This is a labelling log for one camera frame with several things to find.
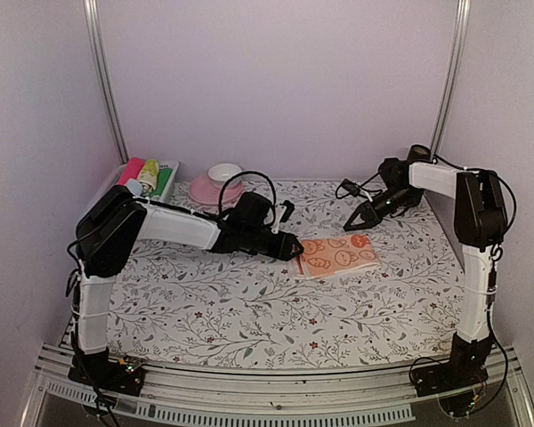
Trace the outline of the orange patterned towel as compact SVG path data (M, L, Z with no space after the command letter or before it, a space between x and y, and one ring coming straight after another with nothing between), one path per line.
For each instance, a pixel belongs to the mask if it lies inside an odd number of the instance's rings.
M288 263L289 272L296 279L327 278L381 267L378 255L365 234L311 238L301 244L303 253Z

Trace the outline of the light blue towel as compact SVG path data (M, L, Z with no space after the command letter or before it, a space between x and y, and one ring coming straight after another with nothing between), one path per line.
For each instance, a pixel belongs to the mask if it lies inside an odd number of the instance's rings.
M140 197L144 192L143 185L135 179L128 179L125 186L135 197Z

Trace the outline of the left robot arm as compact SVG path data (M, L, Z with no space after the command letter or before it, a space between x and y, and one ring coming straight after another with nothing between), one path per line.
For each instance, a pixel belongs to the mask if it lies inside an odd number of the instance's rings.
M81 373L96 386L114 379L114 367L101 354L108 350L110 297L118 276L140 240L195 247L213 254L241 252L288 262L303 253L299 238L277 230L293 212L278 213L273 202L255 192L243 193L222 212L197 212L135 196L127 187L111 187L85 214L70 244L79 275L75 342L84 354Z

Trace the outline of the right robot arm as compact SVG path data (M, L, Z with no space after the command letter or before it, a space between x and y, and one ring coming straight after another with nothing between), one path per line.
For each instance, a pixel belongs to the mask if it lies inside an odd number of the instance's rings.
M454 231L465 262L465 297L442 380L460 388L482 368L496 342L490 310L501 245L510 228L502 181L491 170L438 165L416 157L387 158L377 174L386 190L357 206L344 230L374 228L384 217L417 205L426 190L455 202Z

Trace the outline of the dark brown cylinder cup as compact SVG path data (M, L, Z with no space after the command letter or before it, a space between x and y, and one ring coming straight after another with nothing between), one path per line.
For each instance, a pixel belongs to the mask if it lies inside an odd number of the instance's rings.
M414 144L409 148L406 160L408 162L429 162L431 150L424 145Z

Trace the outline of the white bowl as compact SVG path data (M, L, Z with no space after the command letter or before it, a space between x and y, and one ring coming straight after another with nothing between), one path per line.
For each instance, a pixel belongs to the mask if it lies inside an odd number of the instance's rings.
M211 181L225 183L238 173L241 173L240 166L231 163L222 163L214 165L207 171L207 176Z

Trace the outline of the pink plate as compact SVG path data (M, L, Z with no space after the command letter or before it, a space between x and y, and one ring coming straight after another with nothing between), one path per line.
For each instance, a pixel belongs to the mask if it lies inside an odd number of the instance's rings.
M243 193L243 181L240 181L236 186L227 188L222 197L224 205L236 201ZM215 187L206 173L200 174L189 185L190 198L201 205L218 205L220 196L220 188Z

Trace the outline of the white plastic basket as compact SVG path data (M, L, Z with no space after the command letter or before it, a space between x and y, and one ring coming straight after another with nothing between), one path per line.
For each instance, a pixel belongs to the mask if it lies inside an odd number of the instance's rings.
M179 167L180 163L176 160L164 160L159 162L160 169L169 169L171 173L164 181L158 180L157 194L151 194L150 199L160 202L168 202L170 200L174 190L175 175L177 174ZM120 165L109 173L108 177L104 180L103 184L89 201L85 209L85 213L91 209L96 202L99 201L114 185L117 184L125 168L126 165Z

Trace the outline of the green rolled towel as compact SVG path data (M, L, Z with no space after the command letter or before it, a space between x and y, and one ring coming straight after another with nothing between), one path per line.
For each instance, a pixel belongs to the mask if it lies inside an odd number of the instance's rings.
M165 192L166 185L171 180L174 169L169 167L161 167L158 171L157 187L152 191L151 197L158 199Z

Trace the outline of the yellow-green rolled towel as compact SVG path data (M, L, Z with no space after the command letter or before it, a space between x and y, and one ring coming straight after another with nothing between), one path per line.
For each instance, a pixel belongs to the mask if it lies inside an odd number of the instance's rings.
M142 192L150 194L157 188L159 174L159 163L156 159L147 159L137 175L136 180L142 186Z

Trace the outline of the pink rolled towel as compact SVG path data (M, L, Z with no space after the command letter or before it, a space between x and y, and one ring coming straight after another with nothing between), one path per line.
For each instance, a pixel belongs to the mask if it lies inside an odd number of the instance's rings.
M117 185L125 186L130 180L136 180L140 171L145 165L145 161L138 157L132 157L124 166L124 169L120 173Z

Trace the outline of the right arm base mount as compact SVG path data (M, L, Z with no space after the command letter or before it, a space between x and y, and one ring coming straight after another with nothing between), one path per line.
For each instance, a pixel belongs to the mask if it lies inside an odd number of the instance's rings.
M409 381L418 397L483 385L488 379L485 367L474 367L469 371L456 370L449 362L428 357L416 359L409 368Z

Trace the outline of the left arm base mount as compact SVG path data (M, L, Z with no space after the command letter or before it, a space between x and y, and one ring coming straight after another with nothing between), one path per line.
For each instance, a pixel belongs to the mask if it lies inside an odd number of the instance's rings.
M144 385L146 371L127 359L111 361L109 350L84 354L74 350L68 378L75 383L95 386L101 391L139 397Z

